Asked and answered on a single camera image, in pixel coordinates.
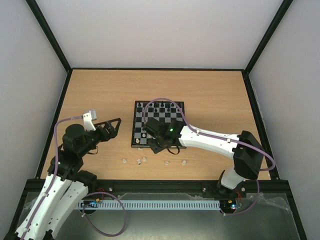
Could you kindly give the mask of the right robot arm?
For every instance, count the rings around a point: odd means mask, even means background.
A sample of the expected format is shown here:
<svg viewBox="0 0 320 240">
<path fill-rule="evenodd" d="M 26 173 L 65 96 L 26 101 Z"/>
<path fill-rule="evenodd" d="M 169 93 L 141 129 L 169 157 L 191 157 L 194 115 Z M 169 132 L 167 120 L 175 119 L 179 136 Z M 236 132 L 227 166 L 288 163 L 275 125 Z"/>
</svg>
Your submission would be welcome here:
<svg viewBox="0 0 320 240">
<path fill-rule="evenodd" d="M 258 140 L 249 131 L 241 134 L 224 134 L 208 131 L 186 124 L 182 121 L 160 122 L 149 117 L 143 130 L 151 136 L 147 144 L 154 154 L 163 150 L 176 148 L 198 148 L 223 155 L 233 161 L 233 166 L 223 170 L 218 183 L 218 191 L 229 196 L 238 185 L 245 180 L 257 180 L 259 173 L 264 171 L 263 158 L 271 161 L 266 170 L 273 170 L 275 160 L 266 153 Z"/>
</svg>

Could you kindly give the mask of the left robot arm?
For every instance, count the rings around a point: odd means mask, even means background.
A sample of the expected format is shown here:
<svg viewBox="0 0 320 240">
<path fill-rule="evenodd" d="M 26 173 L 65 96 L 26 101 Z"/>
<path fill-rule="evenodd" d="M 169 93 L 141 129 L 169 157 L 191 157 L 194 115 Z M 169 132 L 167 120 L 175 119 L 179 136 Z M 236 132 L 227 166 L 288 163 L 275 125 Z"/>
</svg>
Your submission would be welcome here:
<svg viewBox="0 0 320 240">
<path fill-rule="evenodd" d="M 76 204 L 95 189 L 97 176 L 82 170 L 83 158 L 98 149 L 98 144 L 118 135 L 121 119 L 94 124 L 88 113 L 83 124 L 69 125 L 62 144 L 55 145 L 55 156 L 41 192 L 20 226 L 6 240 L 53 240 Z"/>
</svg>

